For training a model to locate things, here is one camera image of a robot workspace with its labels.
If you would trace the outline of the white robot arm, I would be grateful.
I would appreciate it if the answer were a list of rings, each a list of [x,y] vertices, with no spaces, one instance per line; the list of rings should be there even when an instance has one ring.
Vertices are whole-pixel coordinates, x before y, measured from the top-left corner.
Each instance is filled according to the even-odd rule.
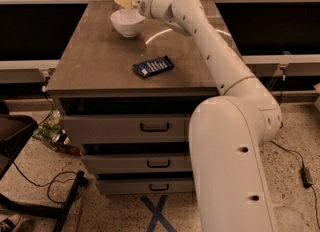
[[[115,2],[189,34],[218,89],[189,124],[202,232],[277,232],[259,154],[281,127],[277,101],[209,23],[200,0]]]

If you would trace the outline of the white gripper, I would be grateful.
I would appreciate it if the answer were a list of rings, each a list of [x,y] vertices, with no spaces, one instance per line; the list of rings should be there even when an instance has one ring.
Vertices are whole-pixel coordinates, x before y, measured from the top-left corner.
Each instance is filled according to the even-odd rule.
[[[125,9],[137,10],[141,15],[150,19],[169,20],[173,17],[171,11],[172,0],[114,0]]]

